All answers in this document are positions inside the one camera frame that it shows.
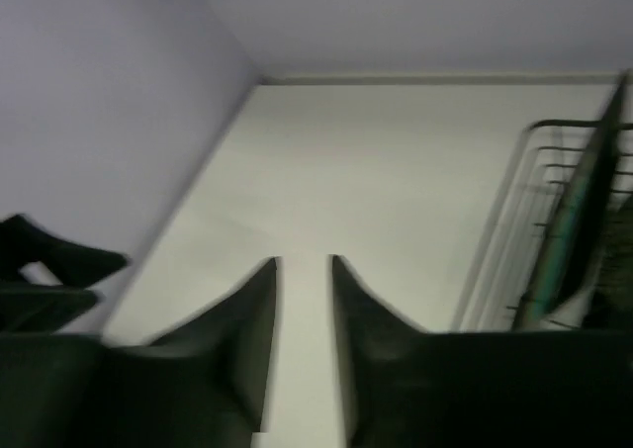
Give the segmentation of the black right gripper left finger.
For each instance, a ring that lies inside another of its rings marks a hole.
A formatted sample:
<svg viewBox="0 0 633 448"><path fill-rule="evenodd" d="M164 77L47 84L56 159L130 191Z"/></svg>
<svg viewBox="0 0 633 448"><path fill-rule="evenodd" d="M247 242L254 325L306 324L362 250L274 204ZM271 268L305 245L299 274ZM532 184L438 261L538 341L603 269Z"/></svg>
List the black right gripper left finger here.
<svg viewBox="0 0 633 448"><path fill-rule="evenodd" d="M1 339L5 447L247 447L273 348L277 261L146 345Z"/></svg>

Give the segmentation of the square teal black plate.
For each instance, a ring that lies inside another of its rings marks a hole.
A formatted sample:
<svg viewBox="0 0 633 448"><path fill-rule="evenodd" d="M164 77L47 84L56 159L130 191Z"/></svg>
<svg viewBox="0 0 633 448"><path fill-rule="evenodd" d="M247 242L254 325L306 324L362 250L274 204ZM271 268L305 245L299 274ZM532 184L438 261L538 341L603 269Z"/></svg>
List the square teal black plate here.
<svg viewBox="0 0 633 448"><path fill-rule="evenodd" d="M629 71L624 70L546 228L511 328L528 330L583 286L599 241L621 158L619 136Z"/></svg>

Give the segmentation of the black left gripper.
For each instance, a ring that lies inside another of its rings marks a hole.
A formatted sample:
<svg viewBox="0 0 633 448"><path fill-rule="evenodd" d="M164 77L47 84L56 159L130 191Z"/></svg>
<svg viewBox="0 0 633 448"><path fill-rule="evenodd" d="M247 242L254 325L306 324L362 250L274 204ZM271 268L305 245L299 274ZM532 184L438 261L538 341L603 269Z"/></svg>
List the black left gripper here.
<svg viewBox="0 0 633 448"><path fill-rule="evenodd" d="M113 250L64 239L23 214L1 221L1 331L55 332L100 303L96 285L130 265Z"/></svg>

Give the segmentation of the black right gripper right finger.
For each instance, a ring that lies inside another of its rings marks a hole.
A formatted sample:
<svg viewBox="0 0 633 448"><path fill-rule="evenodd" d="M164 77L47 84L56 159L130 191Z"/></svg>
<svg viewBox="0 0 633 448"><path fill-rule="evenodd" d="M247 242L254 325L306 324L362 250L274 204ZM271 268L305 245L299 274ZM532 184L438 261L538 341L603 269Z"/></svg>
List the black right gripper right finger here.
<svg viewBox="0 0 633 448"><path fill-rule="evenodd" d="M330 261L350 447L628 447L624 332L426 332Z"/></svg>

